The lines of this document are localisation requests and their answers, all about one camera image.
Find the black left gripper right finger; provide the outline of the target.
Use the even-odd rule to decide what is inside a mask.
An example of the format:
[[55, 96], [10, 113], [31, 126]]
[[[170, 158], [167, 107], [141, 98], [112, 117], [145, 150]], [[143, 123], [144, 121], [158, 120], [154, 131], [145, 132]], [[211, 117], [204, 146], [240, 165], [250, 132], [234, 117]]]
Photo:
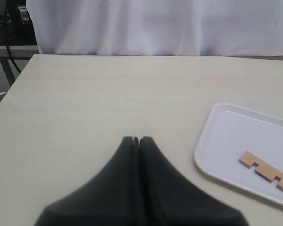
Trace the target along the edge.
[[140, 140], [139, 167], [150, 226], [246, 226], [243, 214], [186, 179], [151, 137]]

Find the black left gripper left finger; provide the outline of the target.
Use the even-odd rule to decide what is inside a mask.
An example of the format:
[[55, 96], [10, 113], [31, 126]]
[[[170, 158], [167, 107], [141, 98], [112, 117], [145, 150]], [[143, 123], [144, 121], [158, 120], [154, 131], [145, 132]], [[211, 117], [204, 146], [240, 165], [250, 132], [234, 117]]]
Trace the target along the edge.
[[37, 226], [140, 226], [138, 138], [124, 137], [106, 166], [82, 187], [48, 205]]

